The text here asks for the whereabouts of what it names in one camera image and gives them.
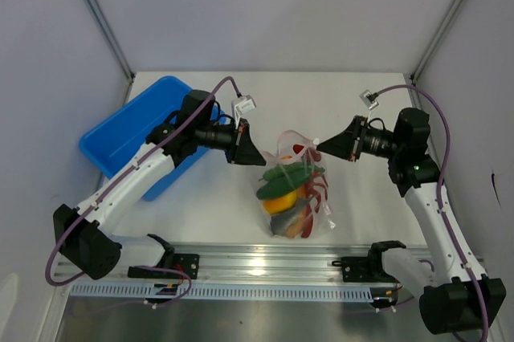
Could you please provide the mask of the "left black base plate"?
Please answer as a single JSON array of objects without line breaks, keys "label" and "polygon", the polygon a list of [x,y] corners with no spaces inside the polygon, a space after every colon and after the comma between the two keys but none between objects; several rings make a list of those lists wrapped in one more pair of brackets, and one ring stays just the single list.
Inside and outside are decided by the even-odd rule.
[{"label": "left black base plate", "polygon": [[199,254],[165,254],[155,267],[130,267],[128,277],[131,279],[181,279],[181,275],[169,272],[174,270],[188,275],[191,279],[196,279],[199,267]]}]

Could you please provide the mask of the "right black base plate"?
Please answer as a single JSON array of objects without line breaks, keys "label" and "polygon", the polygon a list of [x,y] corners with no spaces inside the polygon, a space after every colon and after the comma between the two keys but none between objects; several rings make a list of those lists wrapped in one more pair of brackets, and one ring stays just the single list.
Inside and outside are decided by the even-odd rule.
[{"label": "right black base plate", "polygon": [[383,269],[382,262],[369,256],[347,256],[331,261],[341,270],[345,283],[395,283],[396,279]]}]

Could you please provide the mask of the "grey toy fish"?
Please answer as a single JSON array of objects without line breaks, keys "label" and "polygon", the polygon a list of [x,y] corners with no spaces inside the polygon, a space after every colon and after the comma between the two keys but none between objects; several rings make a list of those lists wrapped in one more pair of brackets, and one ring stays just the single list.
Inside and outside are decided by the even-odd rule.
[{"label": "grey toy fish", "polygon": [[295,238],[304,227],[304,212],[284,211],[271,218],[270,228],[273,235]]}]

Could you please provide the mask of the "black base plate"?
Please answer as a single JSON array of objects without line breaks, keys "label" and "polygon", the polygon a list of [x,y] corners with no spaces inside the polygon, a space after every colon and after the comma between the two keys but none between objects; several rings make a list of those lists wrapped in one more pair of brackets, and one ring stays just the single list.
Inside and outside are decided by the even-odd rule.
[{"label": "black base plate", "polygon": [[331,261],[341,270],[345,283],[395,283],[396,279],[383,269],[382,262],[369,256],[347,256]]},{"label": "black base plate", "polygon": [[165,254],[155,267],[130,267],[128,277],[131,279],[181,279],[181,275],[169,272],[174,270],[188,275],[191,279],[196,279],[199,267],[199,254]]}]

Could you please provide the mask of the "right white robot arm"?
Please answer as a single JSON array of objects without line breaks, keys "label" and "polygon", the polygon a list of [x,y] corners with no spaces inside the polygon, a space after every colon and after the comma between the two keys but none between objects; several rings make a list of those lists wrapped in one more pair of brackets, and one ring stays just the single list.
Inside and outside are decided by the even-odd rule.
[{"label": "right white robot arm", "polygon": [[417,261],[400,242],[375,242],[366,262],[368,274],[379,281],[397,279],[418,301],[422,320],[434,335],[487,333],[506,288],[501,279],[488,277],[468,246],[440,183],[442,172],[427,152],[429,135],[428,114],[404,108],[392,131],[355,116],[343,132],[316,148],[346,161],[363,153],[385,158],[390,180],[420,225],[432,267]]}]

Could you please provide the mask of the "green toy cucumber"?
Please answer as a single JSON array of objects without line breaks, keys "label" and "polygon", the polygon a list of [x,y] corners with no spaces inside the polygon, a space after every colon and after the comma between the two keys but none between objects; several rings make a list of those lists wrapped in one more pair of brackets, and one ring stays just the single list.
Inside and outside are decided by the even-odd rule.
[{"label": "green toy cucumber", "polygon": [[291,174],[289,176],[278,177],[267,184],[261,186],[255,193],[259,200],[271,200],[282,197],[306,183],[309,175]]}]

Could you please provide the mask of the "clear pink-dotted zip bag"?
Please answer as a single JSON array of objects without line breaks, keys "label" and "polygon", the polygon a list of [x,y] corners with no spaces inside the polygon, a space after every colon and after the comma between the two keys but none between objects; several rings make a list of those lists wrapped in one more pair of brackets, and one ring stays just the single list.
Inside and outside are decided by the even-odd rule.
[{"label": "clear pink-dotted zip bag", "polygon": [[[300,152],[299,154],[295,154],[293,152],[293,145],[303,145],[304,150]],[[265,181],[262,179],[262,176],[264,172],[268,169],[274,168],[277,165],[289,165],[295,162],[301,162],[305,164],[314,164],[320,167],[323,167],[325,169],[325,176],[327,178],[327,166],[325,163],[325,160],[323,158],[323,155],[316,150],[316,146],[319,144],[319,141],[317,139],[311,139],[300,132],[297,132],[295,130],[286,130],[282,132],[277,141],[276,141],[276,149],[273,153],[269,153],[267,151],[263,152],[263,157],[266,160],[267,164],[264,167],[255,167],[251,171],[251,178],[250,183],[254,192],[254,195],[256,191],[263,185],[267,184],[268,181]],[[312,174],[306,174],[301,171],[294,172],[295,174],[304,174],[309,175],[309,177],[312,176]],[[301,185],[299,188],[296,189],[297,192],[297,200],[296,204],[289,210],[292,211],[299,211],[304,210],[304,208],[308,204],[308,200],[304,198],[304,192],[302,190]],[[314,221],[314,227],[312,230],[312,234],[309,238],[318,237],[324,232],[328,232],[330,230],[334,230],[337,226],[335,223],[334,215],[332,213],[332,207],[329,204],[329,185],[328,185],[328,200],[322,205],[321,211],[315,216]],[[259,200],[256,195],[255,198],[257,202],[259,203],[260,209],[263,212],[263,220],[265,221],[267,225],[267,232],[276,238],[285,238],[281,236],[273,235],[270,228],[270,222],[271,218],[273,216],[269,215],[262,206],[262,201]],[[296,239],[301,238],[300,233],[295,238],[288,238],[288,239]]]}]

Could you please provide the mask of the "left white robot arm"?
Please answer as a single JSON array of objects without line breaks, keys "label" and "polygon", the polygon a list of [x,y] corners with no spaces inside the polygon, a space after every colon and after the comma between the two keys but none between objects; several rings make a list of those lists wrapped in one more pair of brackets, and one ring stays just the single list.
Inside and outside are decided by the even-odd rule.
[{"label": "left white robot arm", "polygon": [[102,279],[128,245],[112,239],[123,215],[198,148],[221,150],[232,165],[264,166],[266,161],[243,118],[255,109],[253,98],[238,96],[231,103],[230,115],[214,116],[215,107],[213,94],[190,91],[181,107],[152,129],[136,155],[107,184],[76,207],[58,207],[53,213],[54,251],[78,267],[81,275]]}]

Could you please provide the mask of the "aluminium mounting rail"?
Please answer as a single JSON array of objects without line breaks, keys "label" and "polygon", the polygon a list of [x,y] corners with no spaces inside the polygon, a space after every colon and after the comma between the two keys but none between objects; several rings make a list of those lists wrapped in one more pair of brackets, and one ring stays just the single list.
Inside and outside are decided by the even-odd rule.
[{"label": "aluminium mounting rail", "polygon": [[[365,257],[365,246],[316,246],[312,244],[236,245],[176,244],[145,236],[116,237],[115,250],[101,253],[95,283],[257,284],[297,286],[379,286],[380,283],[345,283],[331,261],[341,257]],[[165,254],[199,254],[198,277],[169,270],[181,279],[131,279],[130,267],[155,267]]]}]

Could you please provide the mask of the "blue plastic bin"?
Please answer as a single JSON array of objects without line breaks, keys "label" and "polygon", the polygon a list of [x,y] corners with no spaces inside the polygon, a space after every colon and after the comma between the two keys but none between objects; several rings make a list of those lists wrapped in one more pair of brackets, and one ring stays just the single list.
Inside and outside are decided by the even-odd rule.
[{"label": "blue plastic bin", "polygon": [[135,156],[151,130],[181,107],[191,87],[173,76],[157,80],[126,105],[86,132],[82,154],[102,174],[114,177]]}]

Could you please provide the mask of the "yellow toy mango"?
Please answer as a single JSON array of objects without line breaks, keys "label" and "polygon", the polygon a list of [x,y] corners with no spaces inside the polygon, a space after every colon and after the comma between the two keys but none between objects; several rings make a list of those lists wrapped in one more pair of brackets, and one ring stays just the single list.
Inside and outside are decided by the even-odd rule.
[{"label": "yellow toy mango", "polygon": [[297,192],[294,190],[281,197],[264,200],[262,206],[269,215],[273,216],[291,209],[296,204],[296,200]]}]

